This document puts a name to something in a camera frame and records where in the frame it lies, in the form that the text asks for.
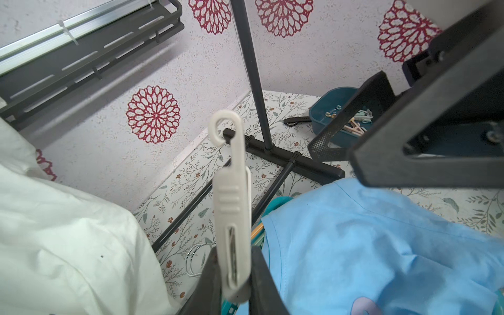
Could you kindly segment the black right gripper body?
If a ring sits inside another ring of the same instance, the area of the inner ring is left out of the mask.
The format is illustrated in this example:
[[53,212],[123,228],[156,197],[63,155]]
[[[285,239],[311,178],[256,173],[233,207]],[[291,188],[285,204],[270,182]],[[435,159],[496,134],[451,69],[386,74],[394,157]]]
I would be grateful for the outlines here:
[[350,151],[371,187],[503,187],[503,2],[430,42],[433,63]]

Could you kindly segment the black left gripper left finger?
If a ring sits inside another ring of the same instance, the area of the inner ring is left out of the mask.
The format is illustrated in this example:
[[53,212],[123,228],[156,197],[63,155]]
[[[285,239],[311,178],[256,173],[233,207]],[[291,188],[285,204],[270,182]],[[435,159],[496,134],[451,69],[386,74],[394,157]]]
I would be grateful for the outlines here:
[[193,294],[178,312],[179,315],[219,315],[221,313],[220,272],[217,249],[213,248]]

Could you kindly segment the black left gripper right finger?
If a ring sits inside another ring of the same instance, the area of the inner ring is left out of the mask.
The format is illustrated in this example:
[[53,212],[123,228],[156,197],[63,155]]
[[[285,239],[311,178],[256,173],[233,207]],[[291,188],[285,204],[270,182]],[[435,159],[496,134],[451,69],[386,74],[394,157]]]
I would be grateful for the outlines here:
[[261,248],[251,248],[251,296],[249,298],[250,315],[288,315],[289,312],[283,303],[275,286]]

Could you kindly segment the white clothespin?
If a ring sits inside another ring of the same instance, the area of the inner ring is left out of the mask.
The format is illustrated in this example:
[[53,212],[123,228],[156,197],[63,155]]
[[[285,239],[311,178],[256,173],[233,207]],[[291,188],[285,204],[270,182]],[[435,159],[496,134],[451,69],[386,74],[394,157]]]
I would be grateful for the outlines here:
[[243,120],[236,112],[220,110],[212,115],[211,142],[217,147],[226,144],[217,133],[224,120],[231,121],[236,131],[230,140],[230,165],[219,169],[212,180],[217,257],[223,297],[242,304],[251,296],[251,173],[245,164]]

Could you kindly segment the white t-shirt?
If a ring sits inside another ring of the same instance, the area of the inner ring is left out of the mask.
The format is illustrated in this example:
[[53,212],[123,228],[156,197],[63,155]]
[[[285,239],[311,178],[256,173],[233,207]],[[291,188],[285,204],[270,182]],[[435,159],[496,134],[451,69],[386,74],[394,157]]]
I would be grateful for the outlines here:
[[1,123],[1,313],[175,314],[134,216],[50,181],[36,151]]

